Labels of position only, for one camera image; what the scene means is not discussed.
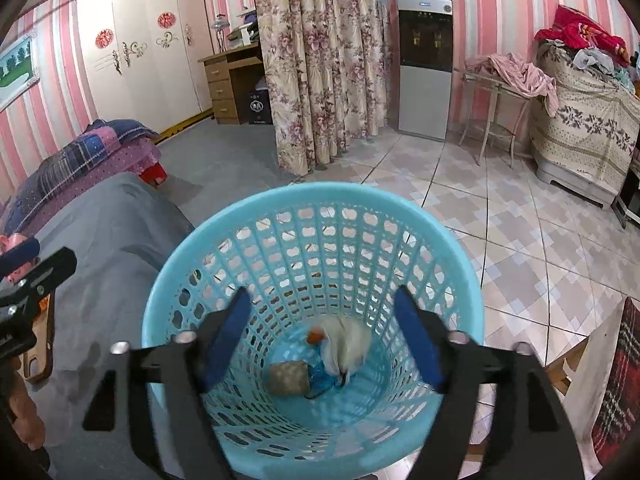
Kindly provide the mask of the operator hand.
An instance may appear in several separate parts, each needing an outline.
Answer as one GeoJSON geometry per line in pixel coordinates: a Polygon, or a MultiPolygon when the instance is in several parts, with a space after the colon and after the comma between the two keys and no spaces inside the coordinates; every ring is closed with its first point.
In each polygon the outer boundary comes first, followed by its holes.
{"type": "Polygon", "coordinates": [[[1,365],[1,396],[9,403],[15,416],[12,427],[32,451],[38,450],[46,440],[46,427],[37,413],[35,402],[29,396],[24,379],[18,372],[19,358],[1,365]]]}

